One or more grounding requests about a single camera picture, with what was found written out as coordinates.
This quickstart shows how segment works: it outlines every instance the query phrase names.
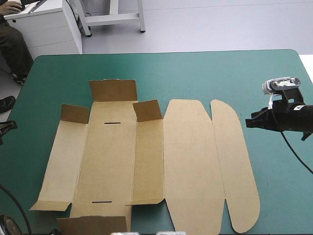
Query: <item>robotic arm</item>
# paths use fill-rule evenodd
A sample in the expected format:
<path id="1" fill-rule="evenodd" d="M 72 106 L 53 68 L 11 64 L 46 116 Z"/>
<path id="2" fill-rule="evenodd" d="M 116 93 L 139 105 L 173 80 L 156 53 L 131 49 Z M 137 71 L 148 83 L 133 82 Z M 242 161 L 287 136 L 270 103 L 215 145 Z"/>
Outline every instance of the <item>robotic arm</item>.
<path id="1" fill-rule="evenodd" d="M 269 94 L 268 107 L 251 114 L 246 119 L 248 128 L 262 128 L 271 131 L 302 132 L 305 140 L 313 133 L 313 105 L 306 105 L 299 90 L 300 80 L 283 77 L 268 80 L 263 84 L 264 94 Z"/>

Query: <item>white cabinet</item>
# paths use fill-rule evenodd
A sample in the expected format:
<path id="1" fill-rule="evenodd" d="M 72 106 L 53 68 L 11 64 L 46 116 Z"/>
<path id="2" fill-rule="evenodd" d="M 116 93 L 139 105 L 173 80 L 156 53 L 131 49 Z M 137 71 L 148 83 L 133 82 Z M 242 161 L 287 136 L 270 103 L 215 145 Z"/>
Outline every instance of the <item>white cabinet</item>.
<path id="1" fill-rule="evenodd" d="M 24 37 L 33 59 L 40 55 L 82 54 L 81 33 L 65 0 L 47 0 L 36 11 L 5 16 Z"/>

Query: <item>person's leg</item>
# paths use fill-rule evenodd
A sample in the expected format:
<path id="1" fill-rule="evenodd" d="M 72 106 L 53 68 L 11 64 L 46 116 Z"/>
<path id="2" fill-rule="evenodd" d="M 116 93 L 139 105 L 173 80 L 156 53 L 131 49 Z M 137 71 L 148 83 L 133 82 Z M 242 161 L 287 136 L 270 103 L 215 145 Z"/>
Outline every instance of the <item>person's leg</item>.
<path id="1" fill-rule="evenodd" d="M 12 73 L 28 75 L 33 59 L 22 34 L 8 24 L 0 24 L 0 50 Z"/>

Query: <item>green tabletop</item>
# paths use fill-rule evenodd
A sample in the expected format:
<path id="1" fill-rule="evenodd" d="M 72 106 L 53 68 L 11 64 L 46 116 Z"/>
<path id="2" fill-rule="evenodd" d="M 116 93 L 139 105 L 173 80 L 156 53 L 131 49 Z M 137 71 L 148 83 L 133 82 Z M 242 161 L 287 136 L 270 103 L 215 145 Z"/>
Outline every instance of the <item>green tabletop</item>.
<path id="1" fill-rule="evenodd" d="M 248 129 L 245 118 L 266 107 L 267 79 L 296 76 L 306 103 L 313 104 L 313 86 L 292 50 L 225 51 L 153 54 L 41 56 L 36 59 L 9 119 L 10 131 L 0 146 L 0 183 L 28 210 L 37 200 L 60 118 L 62 103 L 91 107 L 88 80 L 135 79 L 139 101 L 158 99 L 162 113 L 171 99 L 198 99 L 210 114 L 209 102 L 220 99 L 238 113 L 261 198 L 258 222 L 249 234 L 312 234 L 313 176 L 296 160 L 279 133 Z M 287 133 L 304 161 L 313 167 L 313 137 Z M 66 212 L 28 211 L 35 233 L 57 227 Z M 18 209 L 0 192 L 0 211 L 26 227 Z M 162 202 L 133 208 L 132 230 L 172 230 Z M 234 233 L 224 208 L 222 234 Z"/>

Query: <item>white tile floor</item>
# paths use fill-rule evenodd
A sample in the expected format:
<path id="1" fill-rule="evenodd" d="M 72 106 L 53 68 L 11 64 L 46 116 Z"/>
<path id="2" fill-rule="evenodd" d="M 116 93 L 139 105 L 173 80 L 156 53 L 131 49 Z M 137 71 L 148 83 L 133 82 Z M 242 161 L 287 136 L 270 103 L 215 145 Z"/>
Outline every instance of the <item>white tile floor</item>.
<path id="1" fill-rule="evenodd" d="M 84 0 L 93 15 L 105 0 Z M 84 53 L 145 53 L 250 49 L 294 49 L 313 79 L 313 0 L 143 0 L 147 31 L 139 25 L 93 27 Z M 120 0 L 120 13 L 136 11 L 136 0 Z M 19 86 L 0 71 L 0 98 Z M 0 114 L 0 121 L 9 112 Z"/>

